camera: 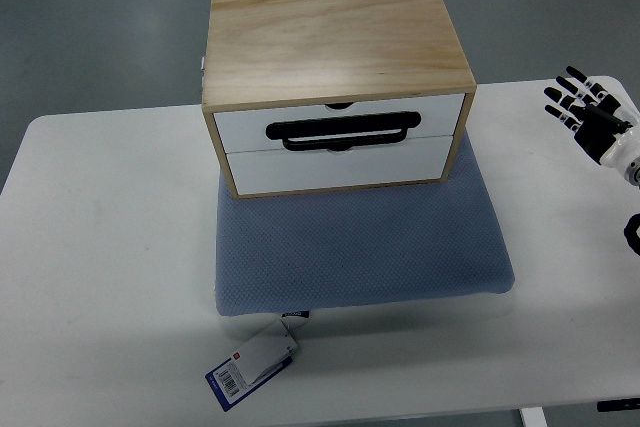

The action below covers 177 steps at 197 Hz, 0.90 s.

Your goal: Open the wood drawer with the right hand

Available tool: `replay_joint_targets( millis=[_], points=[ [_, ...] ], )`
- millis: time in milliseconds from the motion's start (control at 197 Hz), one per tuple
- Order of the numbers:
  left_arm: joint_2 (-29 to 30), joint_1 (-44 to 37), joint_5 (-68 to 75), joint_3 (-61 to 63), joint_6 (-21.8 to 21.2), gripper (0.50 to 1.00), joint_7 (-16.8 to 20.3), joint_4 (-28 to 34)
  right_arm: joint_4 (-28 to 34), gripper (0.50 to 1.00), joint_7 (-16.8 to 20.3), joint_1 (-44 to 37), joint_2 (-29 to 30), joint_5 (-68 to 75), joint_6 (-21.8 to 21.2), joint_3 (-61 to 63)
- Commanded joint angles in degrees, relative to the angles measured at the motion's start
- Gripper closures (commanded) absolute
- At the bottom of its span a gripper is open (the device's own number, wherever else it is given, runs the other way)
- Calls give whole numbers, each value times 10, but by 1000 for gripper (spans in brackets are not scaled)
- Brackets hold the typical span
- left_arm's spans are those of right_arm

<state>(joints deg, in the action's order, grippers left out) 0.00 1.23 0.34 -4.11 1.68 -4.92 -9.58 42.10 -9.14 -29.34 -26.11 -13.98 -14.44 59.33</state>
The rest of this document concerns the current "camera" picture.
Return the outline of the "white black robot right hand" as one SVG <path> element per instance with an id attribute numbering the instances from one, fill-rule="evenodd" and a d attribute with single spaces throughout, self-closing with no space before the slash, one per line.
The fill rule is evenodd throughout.
<path id="1" fill-rule="evenodd" d="M 639 111 L 578 69 L 566 68 L 544 94 L 558 119 L 594 162 L 614 168 L 631 184 L 639 174 Z"/>

